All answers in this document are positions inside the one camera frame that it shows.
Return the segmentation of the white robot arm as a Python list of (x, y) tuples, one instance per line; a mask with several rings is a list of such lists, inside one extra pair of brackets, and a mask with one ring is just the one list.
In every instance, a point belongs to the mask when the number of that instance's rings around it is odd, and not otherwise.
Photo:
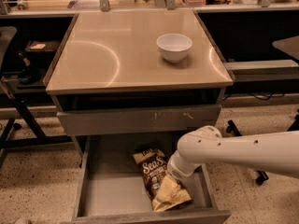
[(192, 197), (214, 203), (206, 166), (225, 163), (290, 177), (299, 176), (299, 132), (224, 137), (214, 126), (183, 134), (167, 161), (168, 173)]

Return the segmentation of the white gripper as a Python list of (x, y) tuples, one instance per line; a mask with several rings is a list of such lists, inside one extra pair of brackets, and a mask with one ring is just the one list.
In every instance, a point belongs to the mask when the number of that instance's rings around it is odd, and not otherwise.
[(167, 170), (170, 175), (163, 179), (155, 201), (158, 203), (179, 203), (181, 201), (181, 185), (177, 180), (191, 176), (195, 170), (195, 165), (179, 154), (173, 154), (168, 161)]

